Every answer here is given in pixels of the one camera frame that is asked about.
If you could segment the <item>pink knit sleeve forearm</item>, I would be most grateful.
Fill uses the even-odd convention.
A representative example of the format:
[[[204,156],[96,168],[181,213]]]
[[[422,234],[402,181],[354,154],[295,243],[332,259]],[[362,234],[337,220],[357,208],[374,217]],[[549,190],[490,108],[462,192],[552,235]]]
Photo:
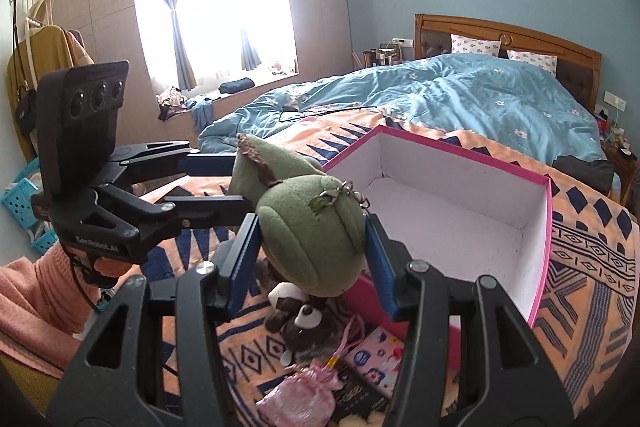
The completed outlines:
[[[1,364],[23,387],[60,380],[100,297],[70,257],[85,253],[56,243],[35,262],[23,257],[1,268]]]

